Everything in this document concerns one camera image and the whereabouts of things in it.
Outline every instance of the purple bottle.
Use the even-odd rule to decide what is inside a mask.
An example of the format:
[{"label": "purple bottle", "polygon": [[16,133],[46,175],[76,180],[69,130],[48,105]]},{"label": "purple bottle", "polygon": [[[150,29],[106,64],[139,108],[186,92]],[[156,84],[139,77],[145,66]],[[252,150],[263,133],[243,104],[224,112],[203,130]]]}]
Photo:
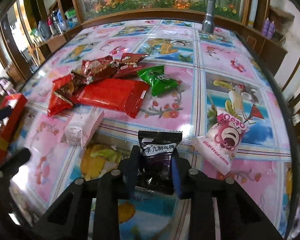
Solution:
[{"label": "purple bottle", "polygon": [[269,24],[269,28],[268,28],[266,37],[267,37],[268,39],[271,39],[272,35],[274,34],[274,31],[275,31],[274,21],[272,21],[272,22]]},{"label": "purple bottle", "polygon": [[263,23],[263,27],[262,27],[262,30],[261,30],[262,36],[266,36],[267,35],[269,24],[270,24],[270,21],[269,21],[269,18],[267,18],[265,20],[265,22]]}]

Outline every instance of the snack package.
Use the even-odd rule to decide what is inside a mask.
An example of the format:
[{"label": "snack package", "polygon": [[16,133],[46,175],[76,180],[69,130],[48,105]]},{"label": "snack package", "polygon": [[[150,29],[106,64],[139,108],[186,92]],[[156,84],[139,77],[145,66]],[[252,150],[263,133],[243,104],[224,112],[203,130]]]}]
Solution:
[{"label": "snack package", "polygon": [[137,71],[143,69],[143,66],[138,65],[138,63],[146,58],[148,54],[134,54],[134,53],[123,53],[121,57],[121,66],[116,74],[113,75],[114,78],[126,78],[131,76],[136,76]]},{"label": "snack package", "polygon": [[182,132],[139,131],[138,140],[142,158],[137,185],[172,195],[172,153],[182,141]]},{"label": "snack package", "polygon": [[137,74],[151,86],[151,94],[154,97],[178,86],[175,79],[164,74],[164,65],[142,69]]},{"label": "snack package", "polygon": [[220,108],[217,110],[217,120],[218,123],[206,135],[193,138],[192,145],[208,162],[226,175],[248,127]]},{"label": "snack package", "polygon": [[112,56],[97,58],[94,60],[83,60],[81,71],[86,77],[86,84],[96,82],[113,76],[119,68],[119,62],[114,61]]},{"label": "snack package", "polygon": [[84,76],[77,73],[71,73],[66,75],[64,80],[67,80],[67,82],[53,92],[57,97],[72,104],[73,95],[83,86]]},{"label": "snack package", "polygon": [[65,101],[65,100],[61,99],[60,97],[56,96],[54,93],[55,90],[61,88],[62,86],[64,86],[68,82],[70,82],[71,80],[72,80],[72,76],[71,76],[71,74],[69,74],[64,77],[57,78],[52,82],[52,92],[51,92],[50,101],[49,101],[49,105],[48,105],[48,111],[47,111],[48,116],[57,114],[57,113],[63,111],[64,109],[72,108],[72,106],[73,106],[72,102],[69,102],[68,100]]},{"label": "snack package", "polygon": [[72,113],[58,141],[79,145],[84,149],[101,123],[103,116],[104,112],[101,108],[97,108],[89,114]]},{"label": "snack package", "polygon": [[135,118],[149,85],[142,81],[106,78],[86,85],[75,97],[75,102],[127,113]]}]

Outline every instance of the white candy wrapper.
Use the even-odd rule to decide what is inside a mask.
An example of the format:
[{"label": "white candy wrapper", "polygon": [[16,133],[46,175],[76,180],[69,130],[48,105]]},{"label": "white candy wrapper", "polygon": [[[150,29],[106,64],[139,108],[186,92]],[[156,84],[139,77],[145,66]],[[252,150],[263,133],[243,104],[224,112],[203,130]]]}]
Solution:
[{"label": "white candy wrapper", "polygon": [[220,108],[217,110],[217,120],[218,123],[206,135],[193,138],[192,145],[208,162],[226,175],[248,127]]},{"label": "white candy wrapper", "polygon": [[79,145],[84,149],[97,130],[103,116],[104,112],[101,108],[97,108],[89,114],[72,113],[65,124],[59,142]]}]

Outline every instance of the green candy wrapper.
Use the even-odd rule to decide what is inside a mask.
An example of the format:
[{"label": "green candy wrapper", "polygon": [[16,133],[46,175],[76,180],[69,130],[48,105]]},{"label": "green candy wrapper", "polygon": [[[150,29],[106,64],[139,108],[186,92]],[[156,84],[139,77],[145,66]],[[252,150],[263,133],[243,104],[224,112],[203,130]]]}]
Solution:
[{"label": "green candy wrapper", "polygon": [[164,74],[164,65],[142,69],[137,74],[152,87],[151,94],[154,97],[178,86],[175,79]]}]

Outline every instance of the patterned tablecloth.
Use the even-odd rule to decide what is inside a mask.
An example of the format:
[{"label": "patterned tablecloth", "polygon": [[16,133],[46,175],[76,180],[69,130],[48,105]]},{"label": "patterned tablecloth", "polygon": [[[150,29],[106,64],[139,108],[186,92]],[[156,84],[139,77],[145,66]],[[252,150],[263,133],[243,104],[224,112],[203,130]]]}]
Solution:
[{"label": "patterned tablecloth", "polygon": [[[138,130],[181,130],[180,154],[208,176],[223,179],[191,146],[191,138],[204,135],[216,122],[216,107],[235,109],[248,119],[250,131],[244,135],[228,175],[284,234],[291,194],[291,158],[278,102],[234,33],[215,28],[214,35],[208,36],[201,32],[201,24],[177,20],[134,20],[84,29],[24,87],[22,92],[29,100],[27,114],[10,150],[28,147],[32,158],[13,178],[10,190],[25,216],[34,222],[75,178],[95,178],[116,165],[84,155],[79,147],[58,144],[57,137],[71,111],[49,118],[46,110],[52,80],[81,65],[82,59],[109,54],[121,58],[123,52],[148,53],[144,65],[165,65],[165,73],[182,84],[161,97],[146,93],[136,119],[105,109],[95,140],[116,146],[122,156],[127,156],[132,145],[138,144]],[[88,113],[95,108],[78,105],[73,111]],[[95,163],[99,170],[83,167],[82,158]],[[120,224],[121,239],[182,239],[186,235],[189,201],[140,191],[136,199],[120,201],[120,205],[131,211]]]}]

